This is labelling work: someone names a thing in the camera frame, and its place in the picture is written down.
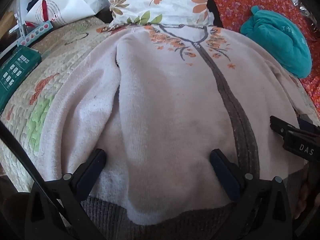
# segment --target white paper bag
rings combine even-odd
[[[44,22],[42,1],[39,0],[28,12],[26,21],[39,24]],[[108,0],[45,0],[48,19],[53,27],[61,27],[71,22],[96,15],[108,5]]]

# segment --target product box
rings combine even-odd
[[[15,49],[0,68],[0,116],[13,93],[41,62],[40,53],[25,46]]]

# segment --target floral pillowcase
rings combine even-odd
[[[208,0],[109,0],[113,21],[109,28],[125,24],[208,25],[214,16]]]

